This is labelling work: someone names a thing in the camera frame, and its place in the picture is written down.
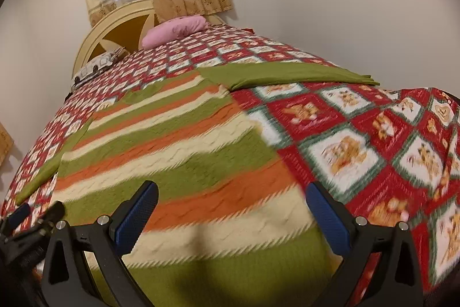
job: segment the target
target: red checkered blanket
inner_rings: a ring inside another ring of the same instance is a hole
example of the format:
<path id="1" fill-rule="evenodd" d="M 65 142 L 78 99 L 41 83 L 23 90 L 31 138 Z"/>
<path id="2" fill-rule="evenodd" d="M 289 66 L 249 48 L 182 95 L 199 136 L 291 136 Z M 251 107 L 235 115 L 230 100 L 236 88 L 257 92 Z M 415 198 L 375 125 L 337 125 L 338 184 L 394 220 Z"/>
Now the red checkered blanket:
<path id="1" fill-rule="evenodd" d="M 273 60 L 333 65 L 230 26 L 215 26 L 132 54 L 77 90 L 59 109 L 24 158 L 2 215 L 14 210 L 15 194 L 70 134 L 129 89 L 197 66 Z M 257 121 L 263 139 L 278 151 L 300 184 L 321 181 L 354 215 L 371 223 L 409 223 L 425 291 L 457 264 L 460 119 L 458 106 L 448 95 L 431 88 L 385 91 L 365 85 L 295 83 L 245 89 L 233 96 Z M 33 213 L 22 229 L 46 210 L 54 185 L 50 180 L 29 198 Z M 365 278 L 371 276 L 372 267 L 369 264 Z"/>

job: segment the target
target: wooden headboard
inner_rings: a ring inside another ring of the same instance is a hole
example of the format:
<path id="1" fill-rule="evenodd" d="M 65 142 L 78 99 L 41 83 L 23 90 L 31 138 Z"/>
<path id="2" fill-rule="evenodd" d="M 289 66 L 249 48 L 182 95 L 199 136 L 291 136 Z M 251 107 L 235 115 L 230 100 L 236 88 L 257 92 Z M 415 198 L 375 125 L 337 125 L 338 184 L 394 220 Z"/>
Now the wooden headboard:
<path id="1" fill-rule="evenodd" d="M 205 16 L 213 25 L 225 22 L 217 15 Z M 72 77 L 92 58 L 124 47 L 129 53 L 142 48 L 142 39 L 157 26 L 152 0 L 127 3 L 105 15 L 84 39 L 75 59 Z"/>

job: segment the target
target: pillow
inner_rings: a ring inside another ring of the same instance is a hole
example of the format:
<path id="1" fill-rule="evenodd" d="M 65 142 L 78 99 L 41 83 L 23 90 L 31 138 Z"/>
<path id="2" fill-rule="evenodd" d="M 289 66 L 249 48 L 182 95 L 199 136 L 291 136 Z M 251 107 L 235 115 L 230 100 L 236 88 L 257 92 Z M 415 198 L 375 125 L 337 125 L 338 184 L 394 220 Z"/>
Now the pillow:
<path id="1" fill-rule="evenodd" d="M 177 17 L 165 21 L 147 32 L 147 35 L 142 40 L 142 48 L 144 50 L 154 49 L 162 44 L 201 32 L 208 25 L 206 19 L 201 15 Z"/>
<path id="2" fill-rule="evenodd" d="M 114 51 L 104 52 L 103 54 L 96 56 L 94 59 L 91 59 L 75 74 L 72 79 L 71 92 L 73 93 L 93 78 L 107 71 L 118 61 L 125 51 L 124 47 L 120 47 Z"/>

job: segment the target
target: orange stripe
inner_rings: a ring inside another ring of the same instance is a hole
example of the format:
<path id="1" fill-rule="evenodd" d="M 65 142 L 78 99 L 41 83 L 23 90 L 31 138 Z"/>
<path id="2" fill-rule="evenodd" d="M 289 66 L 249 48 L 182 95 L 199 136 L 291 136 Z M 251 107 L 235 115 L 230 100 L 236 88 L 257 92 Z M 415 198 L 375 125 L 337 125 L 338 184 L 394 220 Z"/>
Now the orange stripe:
<path id="1" fill-rule="evenodd" d="M 230 103 L 219 109 L 211 117 L 204 119 L 197 124 L 188 125 L 164 137 L 152 139 L 145 144 L 134 146 L 121 155 L 107 158 L 100 163 L 92 165 L 62 179 L 58 178 L 56 183 L 56 191 L 66 189 L 76 182 L 94 177 L 98 174 L 109 171 L 110 169 L 117 168 L 123 164 L 126 164 L 131 160 L 138 159 L 144 155 L 161 150 L 162 148 L 165 148 L 166 146 L 169 146 L 175 142 L 192 138 L 194 136 L 199 136 L 211 128 L 225 123 L 239 112 L 241 112 L 241 110 L 238 105 L 236 103 Z"/>
<path id="2" fill-rule="evenodd" d="M 217 188 L 158 204 L 143 231 L 164 230 L 228 217 L 294 184 L 294 177 L 276 156 L 275 160 L 255 171 L 239 173 L 216 184 Z M 93 222 L 97 217 L 80 224 Z"/>
<path id="3" fill-rule="evenodd" d="M 206 88 L 203 88 L 202 90 L 200 91 L 197 91 L 195 93 L 192 93 L 190 94 L 189 96 L 185 97 L 185 98 L 182 98 L 182 99 L 179 99 L 175 102 L 172 102 L 172 103 L 169 103 L 169 104 L 166 104 L 160 108 L 155 108 L 149 112 L 145 112 L 143 114 L 140 114 L 138 116 L 135 116 L 131 119 L 127 119 L 121 123 L 118 123 L 114 126 L 112 126 L 111 128 L 108 128 L 108 129 L 105 129 L 104 131 L 100 132 L 100 133 L 97 133 L 97 134 L 94 134 L 92 137 L 89 137 L 89 138 L 86 138 L 86 139 L 82 139 L 81 141 L 79 141 L 75 147 L 73 148 L 73 150 L 77 150 L 78 148 L 80 147 L 83 147 L 85 145 L 87 145 L 88 143 L 96 140 L 96 139 L 99 139 L 99 138 L 102 138 L 104 136 L 106 136 L 107 134 L 110 134 L 110 133 L 113 133 L 115 131 L 119 131 L 121 129 L 124 129 L 128 126 L 131 126 L 131 125 L 134 125 L 136 123 L 139 123 L 141 121 L 144 121 L 146 119 L 149 119 L 151 117 L 154 117 L 154 116 L 157 116 L 159 114 L 162 114 L 164 112 L 167 112 L 167 111 L 171 111 L 172 109 L 175 109 L 175 108 L 178 108 L 180 106 L 183 106 L 191 101 L 194 101 L 195 99 L 197 99 L 198 97 L 200 97 L 201 95 L 203 95 L 204 93 L 206 92 L 209 92 L 210 94 L 216 94 L 217 92 L 219 91 L 219 87 L 218 86 L 215 86 L 215 85 L 210 85 Z"/>
<path id="4" fill-rule="evenodd" d="M 173 89 L 177 86 L 180 86 L 180 85 L 183 85 L 187 82 L 190 82 L 192 81 L 195 77 L 199 76 L 199 72 L 193 70 L 191 74 L 186 74 L 185 77 L 181 77 L 180 79 L 177 79 L 177 80 L 173 80 L 172 82 L 168 82 L 169 80 L 166 80 L 165 81 L 165 84 L 162 86 L 162 88 L 158 91 L 158 93 L 161 93 L 163 91 L 166 91 L 166 90 L 169 90 L 169 89 Z M 115 112 L 118 112 L 126 107 L 129 107 L 130 104 L 128 103 L 124 103 L 124 102 L 118 102 L 116 106 L 110 106 L 109 108 L 105 109 L 105 110 L 102 110 L 102 111 L 98 111 L 98 112 L 95 112 L 93 117 L 94 117 L 94 120 L 100 120 L 102 118 L 104 118 L 105 116 L 108 116 L 108 115 L 112 115 L 114 114 Z"/>

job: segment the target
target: pink pillow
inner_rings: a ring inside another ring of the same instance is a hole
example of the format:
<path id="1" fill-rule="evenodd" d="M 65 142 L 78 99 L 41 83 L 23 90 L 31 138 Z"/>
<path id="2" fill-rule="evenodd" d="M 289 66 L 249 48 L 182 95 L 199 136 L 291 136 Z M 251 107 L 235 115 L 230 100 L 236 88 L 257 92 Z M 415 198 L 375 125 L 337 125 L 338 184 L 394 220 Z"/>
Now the pink pillow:
<path id="1" fill-rule="evenodd" d="M 142 48 L 144 50 L 154 49 L 162 44 L 205 30 L 207 27 L 208 22 L 201 15 L 177 17 L 150 29 L 142 40 Z"/>

